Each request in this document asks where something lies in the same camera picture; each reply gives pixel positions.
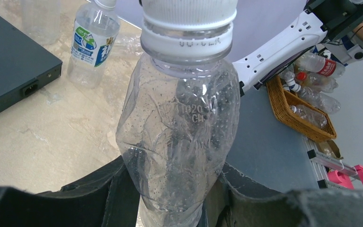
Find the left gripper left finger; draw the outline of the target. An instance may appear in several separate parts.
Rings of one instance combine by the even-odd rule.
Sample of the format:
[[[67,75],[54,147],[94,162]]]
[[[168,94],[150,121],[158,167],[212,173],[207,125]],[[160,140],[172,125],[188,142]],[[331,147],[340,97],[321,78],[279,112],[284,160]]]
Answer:
[[[133,227],[139,199],[119,157],[57,192],[0,187],[0,227]]]

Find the clear crushed plastic bottle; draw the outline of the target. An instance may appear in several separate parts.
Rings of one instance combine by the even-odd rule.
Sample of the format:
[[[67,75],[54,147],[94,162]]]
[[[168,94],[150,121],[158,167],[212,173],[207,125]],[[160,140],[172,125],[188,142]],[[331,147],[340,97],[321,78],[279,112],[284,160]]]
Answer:
[[[323,129],[327,125],[326,116],[304,105],[291,105],[290,109],[301,119],[311,123],[317,128]]]

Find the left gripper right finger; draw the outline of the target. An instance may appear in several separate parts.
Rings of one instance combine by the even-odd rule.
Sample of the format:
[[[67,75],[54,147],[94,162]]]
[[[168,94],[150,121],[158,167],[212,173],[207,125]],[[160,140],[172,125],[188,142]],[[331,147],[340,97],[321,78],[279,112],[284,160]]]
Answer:
[[[207,195],[202,227],[363,227],[363,190],[278,192],[229,164]]]

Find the pink plastic object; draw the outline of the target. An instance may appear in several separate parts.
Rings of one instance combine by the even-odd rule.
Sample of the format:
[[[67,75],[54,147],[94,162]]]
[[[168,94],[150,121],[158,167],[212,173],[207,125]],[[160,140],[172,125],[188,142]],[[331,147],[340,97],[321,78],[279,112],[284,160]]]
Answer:
[[[332,183],[335,183],[347,189],[354,189],[353,182],[355,180],[361,182],[361,184],[363,185],[363,166],[356,165],[354,166],[354,169],[356,171],[356,175],[353,176],[349,176],[348,174],[343,173],[343,170],[333,170],[327,173],[327,176],[329,181]]]

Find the wicker basket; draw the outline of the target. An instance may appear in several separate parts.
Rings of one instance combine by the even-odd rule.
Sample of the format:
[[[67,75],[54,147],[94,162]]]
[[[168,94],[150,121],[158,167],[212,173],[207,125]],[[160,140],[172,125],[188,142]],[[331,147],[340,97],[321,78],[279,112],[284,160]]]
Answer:
[[[296,94],[283,89],[279,76],[275,76],[269,80],[266,83],[266,88],[272,111],[278,121],[297,132],[302,133],[315,142],[324,142],[337,138],[337,133],[328,114],[303,101]],[[324,115],[327,119],[326,126],[323,129],[320,129],[301,119],[297,114],[293,113],[290,108],[291,105],[304,105],[311,110]]]

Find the black flat electronics box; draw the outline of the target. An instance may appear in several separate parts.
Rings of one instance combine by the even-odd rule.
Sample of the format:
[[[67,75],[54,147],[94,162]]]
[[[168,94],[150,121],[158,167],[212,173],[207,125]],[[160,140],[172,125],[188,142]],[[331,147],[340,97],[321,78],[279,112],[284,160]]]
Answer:
[[[58,79],[62,64],[0,16],[0,113]]]

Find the red label plastic bottle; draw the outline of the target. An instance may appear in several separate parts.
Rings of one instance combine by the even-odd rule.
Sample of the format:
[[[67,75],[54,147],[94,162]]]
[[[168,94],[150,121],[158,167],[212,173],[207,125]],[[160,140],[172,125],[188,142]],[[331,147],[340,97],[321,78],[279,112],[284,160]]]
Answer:
[[[300,56],[295,64],[303,70],[335,79],[343,76],[346,71],[343,64],[310,52]]]

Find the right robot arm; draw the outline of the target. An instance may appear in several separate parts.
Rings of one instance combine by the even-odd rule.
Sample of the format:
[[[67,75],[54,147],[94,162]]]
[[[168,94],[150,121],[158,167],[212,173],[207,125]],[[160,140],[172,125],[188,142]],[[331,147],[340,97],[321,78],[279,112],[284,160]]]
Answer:
[[[348,33],[363,22],[363,0],[310,0],[303,12],[283,31],[252,53],[233,63],[238,72],[240,95],[259,89],[305,51],[323,44],[348,64],[363,60],[363,47],[351,47]]]

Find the blue white bottle cap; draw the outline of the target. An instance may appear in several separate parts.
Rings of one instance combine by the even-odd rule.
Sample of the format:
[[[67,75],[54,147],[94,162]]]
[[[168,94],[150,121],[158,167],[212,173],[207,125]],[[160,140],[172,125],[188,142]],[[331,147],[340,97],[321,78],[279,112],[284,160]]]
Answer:
[[[235,19],[237,0],[143,0],[144,20],[166,29],[199,31],[226,26]]]

